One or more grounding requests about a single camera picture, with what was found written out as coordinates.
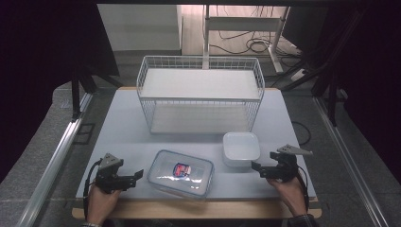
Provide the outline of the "white cabinet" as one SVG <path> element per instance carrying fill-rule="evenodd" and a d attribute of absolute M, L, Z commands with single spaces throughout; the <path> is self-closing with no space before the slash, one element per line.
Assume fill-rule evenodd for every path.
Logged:
<path fill-rule="evenodd" d="M 180 5 L 98 4 L 113 51 L 182 49 Z"/>

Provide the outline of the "white desk frame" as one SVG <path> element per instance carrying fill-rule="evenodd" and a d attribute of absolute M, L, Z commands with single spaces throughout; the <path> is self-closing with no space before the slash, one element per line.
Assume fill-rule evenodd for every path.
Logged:
<path fill-rule="evenodd" d="M 289 7 L 284 7 L 279 17 L 232 17 L 211 16 L 210 6 L 203 6 L 203 50 L 202 55 L 206 58 L 210 55 L 209 34 L 211 31 L 243 31 L 243 32 L 272 32 L 273 40 L 266 44 L 270 59 L 277 74 L 283 74 L 282 64 L 277 57 L 277 46 L 281 38 Z"/>

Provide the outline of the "black metal stand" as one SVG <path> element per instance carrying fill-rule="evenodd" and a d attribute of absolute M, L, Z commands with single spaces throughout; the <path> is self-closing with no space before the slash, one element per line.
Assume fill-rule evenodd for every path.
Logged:
<path fill-rule="evenodd" d="M 322 96 L 325 91 L 329 92 L 327 117 L 334 127 L 337 126 L 336 103 L 338 88 L 338 76 L 335 72 L 335 66 L 365 11 L 366 8 L 364 7 L 351 7 L 347 18 L 330 36 L 329 44 L 323 49 L 325 57 L 323 57 L 322 63 L 318 67 L 312 68 L 302 78 L 280 88 L 281 91 L 287 92 L 311 79 L 317 79 L 311 88 L 311 94 L 313 96 Z"/>
<path fill-rule="evenodd" d="M 77 68 L 73 72 L 71 78 L 73 122 L 76 122 L 82 113 L 79 99 L 79 87 L 82 87 L 83 90 L 88 94 L 93 94 L 96 91 L 96 84 L 93 76 L 98 76 L 117 88 L 123 86 L 120 81 L 114 79 L 111 75 L 107 75 L 106 73 L 102 72 L 100 69 L 92 65 L 84 65 Z"/>

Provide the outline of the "white square plastic container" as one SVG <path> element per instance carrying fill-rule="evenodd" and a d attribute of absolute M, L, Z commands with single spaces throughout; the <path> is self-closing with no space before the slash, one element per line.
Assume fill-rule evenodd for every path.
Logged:
<path fill-rule="evenodd" d="M 227 132 L 222 144 L 223 162 L 228 167 L 250 168 L 261 155 L 258 138 L 252 132 Z"/>

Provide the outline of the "aluminium rail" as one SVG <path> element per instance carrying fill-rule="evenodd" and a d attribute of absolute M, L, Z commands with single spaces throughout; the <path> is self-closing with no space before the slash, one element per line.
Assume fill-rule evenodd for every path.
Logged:
<path fill-rule="evenodd" d="M 60 142 L 58 143 L 46 169 L 44 170 L 44 174 L 39 180 L 29 201 L 27 202 L 23 214 L 20 216 L 15 227 L 32 227 L 35 223 L 36 218 L 39 216 L 44 202 L 50 192 L 50 189 L 59 174 L 61 165 L 68 154 L 68 150 L 74 141 L 74 138 L 78 132 L 78 128 L 82 123 L 83 116 L 86 113 L 92 97 L 92 95 L 85 93 L 82 99 L 79 101 L 78 118 L 76 120 L 72 120 L 67 125 Z"/>
<path fill-rule="evenodd" d="M 344 162 L 345 168 L 347 169 L 351 180 L 374 226 L 390 227 L 389 222 L 386 220 L 373 191 L 363 178 L 359 168 L 357 167 L 357 163 L 352 157 L 349 148 L 347 147 L 340 134 L 340 131 L 338 130 L 337 126 L 330 121 L 328 110 L 324 105 L 324 101 L 320 97 L 313 97 L 313 101 L 317 106 L 323 123 L 327 127 L 327 130 L 340 154 L 340 158 Z"/>

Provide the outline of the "person's left hand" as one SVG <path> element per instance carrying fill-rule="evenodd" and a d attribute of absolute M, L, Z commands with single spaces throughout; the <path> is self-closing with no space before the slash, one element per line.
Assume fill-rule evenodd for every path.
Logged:
<path fill-rule="evenodd" d="M 86 221 L 90 225 L 101 227 L 116 207 L 120 194 L 120 190 L 114 190 L 111 194 L 107 194 L 93 184 L 88 196 L 89 202 Z"/>

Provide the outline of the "clear container with blue-rimmed lid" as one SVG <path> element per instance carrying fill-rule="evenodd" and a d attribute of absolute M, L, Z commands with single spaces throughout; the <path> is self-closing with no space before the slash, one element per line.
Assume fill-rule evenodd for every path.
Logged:
<path fill-rule="evenodd" d="M 203 199 L 214 174 L 214 164 L 206 159 L 171 150 L 160 150 L 149 169 L 150 184 L 177 196 Z"/>

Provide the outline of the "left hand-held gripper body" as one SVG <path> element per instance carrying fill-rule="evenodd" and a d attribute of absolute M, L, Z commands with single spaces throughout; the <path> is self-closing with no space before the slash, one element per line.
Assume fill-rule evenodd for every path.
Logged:
<path fill-rule="evenodd" d="M 118 169 L 123 164 L 122 159 L 111 155 L 111 153 L 106 153 L 96 174 L 96 186 L 107 194 L 111 194 L 114 190 L 122 190 L 122 183 L 129 181 L 129 177 L 117 175 Z"/>

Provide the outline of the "black curtain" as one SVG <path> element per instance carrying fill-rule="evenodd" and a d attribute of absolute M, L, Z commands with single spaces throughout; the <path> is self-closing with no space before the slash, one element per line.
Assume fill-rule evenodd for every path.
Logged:
<path fill-rule="evenodd" d="M 95 0 L 0 0 L 0 183 L 72 77 L 117 76 Z"/>
<path fill-rule="evenodd" d="M 345 109 L 401 182 L 401 0 L 371 0 L 343 53 Z"/>

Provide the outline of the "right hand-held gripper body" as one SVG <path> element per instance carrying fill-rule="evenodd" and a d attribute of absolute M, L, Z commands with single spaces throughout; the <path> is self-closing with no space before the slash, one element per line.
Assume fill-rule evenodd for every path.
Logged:
<path fill-rule="evenodd" d="M 292 145 L 280 147 L 276 152 L 271 152 L 271 159 L 277 162 L 271 170 L 270 179 L 280 179 L 283 182 L 292 180 L 298 174 L 298 155 L 312 155 L 313 152 Z"/>

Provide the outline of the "white power strip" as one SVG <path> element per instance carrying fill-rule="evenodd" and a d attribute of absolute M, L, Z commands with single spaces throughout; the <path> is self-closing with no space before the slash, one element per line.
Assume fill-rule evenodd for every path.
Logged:
<path fill-rule="evenodd" d="M 292 81 L 296 81 L 300 78 L 302 78 L 305 74 L 307 73 L 307 71 L 305 69 L 300 69 L 298 72 L 296 72 L 290 79 Z"/>

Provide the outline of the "person's right hand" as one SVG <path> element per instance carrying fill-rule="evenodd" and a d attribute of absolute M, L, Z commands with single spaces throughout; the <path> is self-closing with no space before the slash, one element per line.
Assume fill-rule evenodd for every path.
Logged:
<path fill-rule="evenodd" d="M 274 179 L 267 179 L 267 182 L 277 190 L 281 200 L 294 217 L 307 214 L 303 188 L 298 179 L 294 178 L 286 183 L 280 183 Z"/>

